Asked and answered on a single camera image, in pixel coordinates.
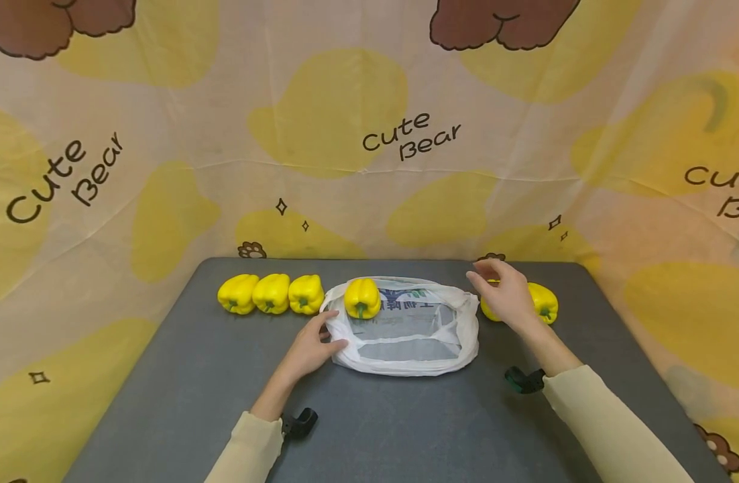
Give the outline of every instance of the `right hand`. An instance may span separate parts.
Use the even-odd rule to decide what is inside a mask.
[[[533,307],[525,275],[497,258],[477,261],[474,268],[476,272],[466,272],[466,278],[493,314],[501,317],[515,332],[543,325]],[[498,286],[488,283],[488,280],[496,279],[501,280]]]

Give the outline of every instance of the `left hand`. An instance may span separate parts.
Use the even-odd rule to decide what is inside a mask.
[[[319,369],[330,357],[345,349],[348,341],[323,342],[330,334],[322,331],[326,319],[332,319],[339,311],[322,312],[313,317],[300,330],[292,342],[292,347],[284,356],[276,372],[289,383],[297,383],[303,376]]]

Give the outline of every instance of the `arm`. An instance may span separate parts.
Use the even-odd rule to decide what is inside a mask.
[[[337,313],[323,312],[300,330],[251,411],[244,412],[233,428],[205,483],[264,483],[281,454],[281,414],[294,385],[348,344],[344,340],[323,342],[329,336],[328,331],[321,331],[324,322]]]
[[[659,438],[536,316],[524,275],[496,259],[480,260],[475,269],[468,279],[541,363],[544,395],[605,483],[693,483]],[[493,278],[501,284],[488,284]]]

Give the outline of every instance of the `gray table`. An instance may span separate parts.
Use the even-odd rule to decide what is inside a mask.
[[[414,276],[470,290],[463,261],[211,259],[198,266],[64,480],[202,482],[241,412],[307,317],[217,304],[241,273],[322,276],[330,288],[363,275]],[[728,482],[679,403],[576,264],[516,264],[554,291],[559,336],[670,449],[696,482]],[[269,482],[599,482],[578,442],[540,394],[503,381],[536,370],[517,337],[480,314],[480,349],[435,378],[370,376],[328,362],[294,391],[288,412],[319,413],[308,439],[285,443]]]

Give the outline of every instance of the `hand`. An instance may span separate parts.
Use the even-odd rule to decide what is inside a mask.
[[[345,349],[348,341],[323,342],[330,334],[322,330],[326,319],[332,319],[339,311],[322,312],[313,317],[300,330],[292,342],[292,347],[284,356],[276,372],[289,383],[297,383],[303,376],[319,369],[330,357]]]
[[[501,317],[512,330],[523,332],[543,325],[533,307],[525,275],[496,258],[477,261],[474,268],[477,273],[467,272],[466,277],[493,314]],[[501,280],[498,286],[488,283],[488,280],[495,279]]]

